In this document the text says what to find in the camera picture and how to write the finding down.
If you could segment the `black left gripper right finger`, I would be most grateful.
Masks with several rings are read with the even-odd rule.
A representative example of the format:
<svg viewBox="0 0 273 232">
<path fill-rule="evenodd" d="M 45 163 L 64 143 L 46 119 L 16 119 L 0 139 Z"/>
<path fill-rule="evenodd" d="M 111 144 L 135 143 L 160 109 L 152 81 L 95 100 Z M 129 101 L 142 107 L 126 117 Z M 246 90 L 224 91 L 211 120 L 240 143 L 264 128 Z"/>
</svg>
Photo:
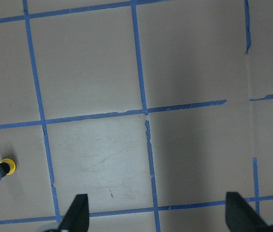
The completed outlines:
<svg viewBox="0 0 273 232">
<path fill-rule="evenodd" d="M 268 227 L 237 192 L 226 193 L 225 221 L 230 232 L 258 232 Z"/>
</svg>

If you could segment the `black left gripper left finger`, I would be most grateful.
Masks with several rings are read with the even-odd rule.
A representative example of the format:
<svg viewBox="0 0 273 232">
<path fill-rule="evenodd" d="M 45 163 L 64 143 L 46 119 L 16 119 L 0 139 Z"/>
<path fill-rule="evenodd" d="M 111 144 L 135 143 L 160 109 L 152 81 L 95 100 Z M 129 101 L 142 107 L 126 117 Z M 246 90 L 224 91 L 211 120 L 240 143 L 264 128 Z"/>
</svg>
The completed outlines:
<svg viewBox="0 0 273 232">
<path fill-rule="evenodd" d="M 87 194 L 78 194 L 61 221 L 60 232 L 87 232 L 89 229 L 89 201 Z"/>
</svg>

